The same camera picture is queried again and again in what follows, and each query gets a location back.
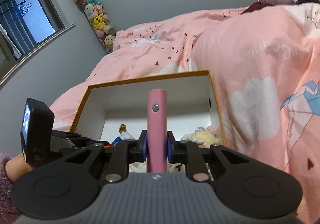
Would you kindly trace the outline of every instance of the pink blanket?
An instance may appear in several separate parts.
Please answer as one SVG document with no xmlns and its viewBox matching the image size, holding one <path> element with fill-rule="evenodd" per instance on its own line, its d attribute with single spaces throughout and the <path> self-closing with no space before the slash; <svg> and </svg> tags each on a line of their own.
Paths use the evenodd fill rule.
<svg viewBox="0 0 320 224">
<path fill-rule="evenodd" d="M 320 216 L 320 5 L 199 11 L 117 33 L 82 84 L 51 109 L 69 130 L 88 85 L 208 69 L 223 111 L 226 145 L 295 176 L 298 217 Z"/>
</svg>

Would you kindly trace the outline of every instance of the pink tube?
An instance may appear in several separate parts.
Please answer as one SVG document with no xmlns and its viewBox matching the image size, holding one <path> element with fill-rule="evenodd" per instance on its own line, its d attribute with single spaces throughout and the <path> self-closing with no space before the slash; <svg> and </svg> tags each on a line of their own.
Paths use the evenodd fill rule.
<svg viewBox="0 0 320 224">
<path fill-rule="evenodd" d="M 153 89 L 148 93 L 147 172 L 167 172 L 167 93 Z"/>
</svg>

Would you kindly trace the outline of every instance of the open cardboard box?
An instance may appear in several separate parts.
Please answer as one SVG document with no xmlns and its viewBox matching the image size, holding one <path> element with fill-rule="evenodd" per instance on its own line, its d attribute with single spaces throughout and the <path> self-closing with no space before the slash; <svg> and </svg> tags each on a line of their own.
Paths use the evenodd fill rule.
<svg viewBox="0 0 320 224">
<path fill-rule="evenodd" d="M 195 71 L 90 85 L 76 112 L 71 132 L 94 140 L 113 142 L 119 126 L 138 139 L 147 129 L 148 92 L 167 92 L 168 131 L 179 141 L 197 127 L 224 131 L 210 72 Z"/>
</svg>

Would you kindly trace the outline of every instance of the purple fuzzy sleeve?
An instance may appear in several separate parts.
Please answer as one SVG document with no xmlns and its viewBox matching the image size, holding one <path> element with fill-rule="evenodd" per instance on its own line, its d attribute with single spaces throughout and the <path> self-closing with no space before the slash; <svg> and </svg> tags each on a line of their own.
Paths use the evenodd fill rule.
<svg viewBox="0 0 320 224">
<path fill-rule="evenodd" d="M 0 153 L 0 223 L 12 223 L 18 217 L 18 211 L 10 199 L 12 184 L 7 178 L 4 166 L 11 157 Z"/>
</svg>

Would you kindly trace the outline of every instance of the gray curtain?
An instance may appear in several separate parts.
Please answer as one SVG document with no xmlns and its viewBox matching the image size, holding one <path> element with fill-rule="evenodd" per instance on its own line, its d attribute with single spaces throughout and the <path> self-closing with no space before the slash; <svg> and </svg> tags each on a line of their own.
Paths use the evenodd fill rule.
<svg viewBox="0 0 320 224">
<path fill-rule="evenodd" d="M 23 18 L 13 21 L 12 17 L 15 17 L 15 12 L 12 8 L 17 5 L 17 2 L 19 4 L 23 2 L 23 0 L 11 0 L 3 5 L 0 5 L 0 13 L 10 10 L 0 15 L 0 24 L 7 31 L 8 36 L 23 55 L 30 49 L 33 49 L 37 43 Z"/>
</svg>

